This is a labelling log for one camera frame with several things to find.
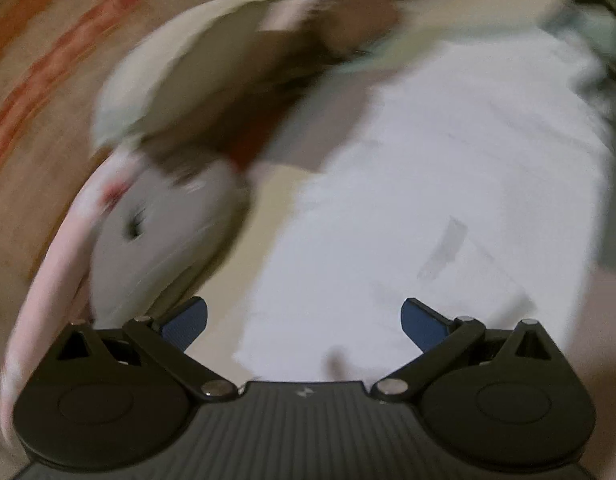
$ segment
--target pink fabric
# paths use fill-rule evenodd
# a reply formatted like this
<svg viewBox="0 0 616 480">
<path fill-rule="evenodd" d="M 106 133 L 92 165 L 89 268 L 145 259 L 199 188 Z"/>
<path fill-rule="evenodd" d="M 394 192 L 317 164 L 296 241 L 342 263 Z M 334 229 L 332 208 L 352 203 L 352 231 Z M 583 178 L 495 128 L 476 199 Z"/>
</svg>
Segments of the pink fabric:
<svg viewBox="0 0 616 480">
<path fill-rule="evenodd" d="M 75 319 L 88 319 L 89 264 L 97 227 L 142 167 L 139 155 L 119 149 L 75 198 L 37 275 L 10 335 L 1 370 L 0 427 L 14 442 L 12 410 L 48 348 Z"/>
</svg>

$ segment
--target brown fabric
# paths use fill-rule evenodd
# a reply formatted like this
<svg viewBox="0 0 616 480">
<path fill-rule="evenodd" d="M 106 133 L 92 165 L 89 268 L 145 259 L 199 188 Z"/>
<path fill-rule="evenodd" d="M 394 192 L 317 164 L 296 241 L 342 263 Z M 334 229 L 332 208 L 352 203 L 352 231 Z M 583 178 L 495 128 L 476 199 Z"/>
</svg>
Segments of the brown fabric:
<svg viewBox="0 0 616 480">
<path fill-rule="evenodd" d="M 156 160 L 189 142 L 226 150 L 248 121 L 293 101 L 398 19 L 392 0 L 326 0 L 298 30 L 260 30 L 226 86 L 142 148 Z"/>
<path fill-rule="evenodd" d="M 275 128 L 287 114 L 292 103 L 263 110 L 246 124 L 225 148 L 225 153 L 239 171 L 245 171 L 267 144 Z"/>
</svg>

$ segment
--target metal screw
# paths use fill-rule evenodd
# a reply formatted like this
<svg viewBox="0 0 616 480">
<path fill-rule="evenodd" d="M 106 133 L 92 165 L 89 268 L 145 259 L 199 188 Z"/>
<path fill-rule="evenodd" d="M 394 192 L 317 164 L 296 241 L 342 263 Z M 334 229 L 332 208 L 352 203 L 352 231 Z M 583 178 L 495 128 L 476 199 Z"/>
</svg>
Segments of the metal screw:
<svg viewBox="0 0 616 480">
<path fill-rule="evenodd" d="M 377 383 L 377 390 L 384 395 L 401 395 L 408 391 L 408 383 L 402 379 L 383 379 Z"/>
<path fill-rule="evenodd" d="M 204 383 L 201 391 L 208 397 L 225 397 L 234 393 L 234 384 L 225 379 L 215 379 Z"/>
</svg>

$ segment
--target white fabric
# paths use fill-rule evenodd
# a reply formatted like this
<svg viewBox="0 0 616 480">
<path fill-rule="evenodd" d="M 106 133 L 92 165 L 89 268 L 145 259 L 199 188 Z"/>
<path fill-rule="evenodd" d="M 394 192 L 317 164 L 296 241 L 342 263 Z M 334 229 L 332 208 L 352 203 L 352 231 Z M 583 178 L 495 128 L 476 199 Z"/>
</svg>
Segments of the white fabric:
<svg viewBox="0 0 616 480">
<path fill-rule="evenodd" d="M 299 193 L 235 358 L 266 380 L 371 383 L 419 354 L 405 298 L 564 346 L 608 184 L 608 131 L 571 88 L 599 70 L 540 30 L 445 43 L 375 92 Z"/>
</svg>

